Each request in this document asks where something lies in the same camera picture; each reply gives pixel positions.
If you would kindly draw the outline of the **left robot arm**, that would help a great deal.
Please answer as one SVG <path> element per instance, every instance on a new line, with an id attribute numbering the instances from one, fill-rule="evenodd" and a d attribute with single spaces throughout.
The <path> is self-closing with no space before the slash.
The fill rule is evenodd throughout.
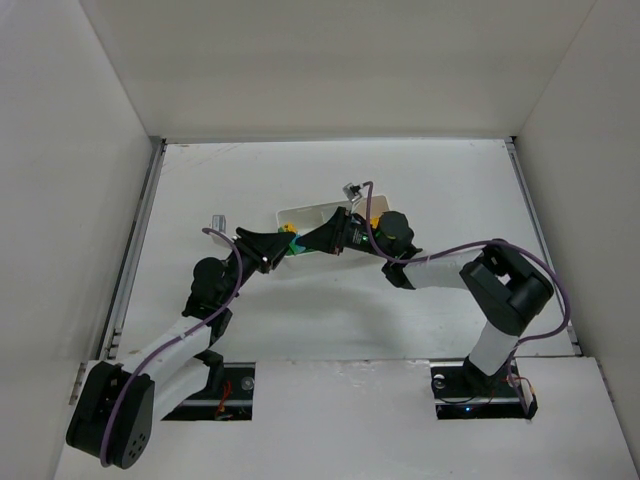
<path id="1" fill-rule="evenodd" d="M 225 333 L 231 302 L 254 274 L 267 274 L 285 257 L 292 232 L 221 234 L 230 253 L 206 257 L 193 269 L 180 318 L 139 352 L 101 361 L 88 370 L 69 422 L 67 446 L 126 470 L 147 447 L 153 424 L 224 370 L 210 347 Z"/>

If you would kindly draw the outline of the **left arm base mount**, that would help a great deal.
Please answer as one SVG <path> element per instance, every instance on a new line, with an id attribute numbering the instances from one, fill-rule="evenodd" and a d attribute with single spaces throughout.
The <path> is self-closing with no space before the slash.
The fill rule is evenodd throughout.
<path id="1" fill-rule="evenodd" d="M 225 362 L 217 352 L 207 350 L 194 357 L 208 368 L 207 381 L 167 413 L 163 421 L 249 421 L 255 390 L 255 363 Z"/>

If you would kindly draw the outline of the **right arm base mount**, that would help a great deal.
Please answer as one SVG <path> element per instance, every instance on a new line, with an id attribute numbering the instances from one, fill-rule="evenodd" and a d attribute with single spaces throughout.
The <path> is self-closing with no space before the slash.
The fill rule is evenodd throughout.
<path id="1" fill-rule="evenodd" d="M 492 376 L 468 359 L 432 362 L 430 376 L 438 420 L 532 420 L 538 411 L 533 385 L 515 360 Z"/>

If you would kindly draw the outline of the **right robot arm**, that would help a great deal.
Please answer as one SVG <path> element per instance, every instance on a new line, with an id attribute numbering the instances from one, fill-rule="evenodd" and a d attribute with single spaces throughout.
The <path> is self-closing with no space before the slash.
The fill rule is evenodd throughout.
<path id="1" fill-rule="evenodd" d="M 462 371 L 478 389 L 497 383 L 506 374 L 507 359 L 518 340 L 552 297 L 551 283 L 519 252 L 502 245 L 487 245 L 477 254 L 417 262 L 420 249 L 413 239 L 402 213 L 387 211 L 371 224 L 339 207 L 325 224 L 299 237 L 296 244 L 333 255 L 348 248 L 384 258 L 382 272 L 396 288 L 468 291 L 487 322 Z"/>

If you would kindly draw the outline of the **green yellow blue lego stack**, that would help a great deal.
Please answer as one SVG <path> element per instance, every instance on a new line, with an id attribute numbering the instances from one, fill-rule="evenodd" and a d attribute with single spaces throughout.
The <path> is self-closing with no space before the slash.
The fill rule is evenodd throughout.
<path id="1" fill-rule="evenodd" d="M 307 247 L 304 247 L 304 246 L 299 244 L 298 239 L 300 238 L 300 234 L 299 234 L 298 229 L 295 227 L 295 225 L 293 223 L 288 222 L 288 223 L 285 223 L 285 224 L 279 226 L 278 227 L 278 232 L 279 233 L 293 233 L 294 234 L 293 240 L 288 245 L 286 256 L 298 256 L 298 255 L 302 255 L 302 254 L 311 252 L 311 249 L 309 249 Z"/>

